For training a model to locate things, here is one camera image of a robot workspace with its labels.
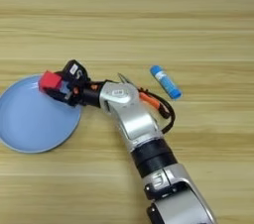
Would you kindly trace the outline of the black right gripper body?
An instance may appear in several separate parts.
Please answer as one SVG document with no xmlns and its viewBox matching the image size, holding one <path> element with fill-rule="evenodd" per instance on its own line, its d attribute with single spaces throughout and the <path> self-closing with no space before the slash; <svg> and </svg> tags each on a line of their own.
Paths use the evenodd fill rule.
<svg viewBox="0 0 254 224">
<path fill-rule="evenodd" d="M 78 83 L 71 90 L 73 98 L 80 105 L 99 107 L 99 96 L 104 84 L 104 81 L 84 81 Z"/>
</svg>

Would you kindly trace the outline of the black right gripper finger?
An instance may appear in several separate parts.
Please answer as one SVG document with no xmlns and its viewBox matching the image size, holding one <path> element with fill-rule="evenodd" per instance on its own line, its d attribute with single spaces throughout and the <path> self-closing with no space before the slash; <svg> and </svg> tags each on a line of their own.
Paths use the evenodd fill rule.
<svg viewBox="0 0 254 224">
<path fill-rule="evenodd" d="M 65 103 L 69 106 L 73 106 L 72 101 L 72 93 L 69 91 L 68 93 L 64 93 L 59 91 L 58 89 L 52 89 L 52 88 L 46 88 L 45 92 L 47 95 L 49 95 L 51 98 L 55 99 L 56 101 Z"/>
</svg>

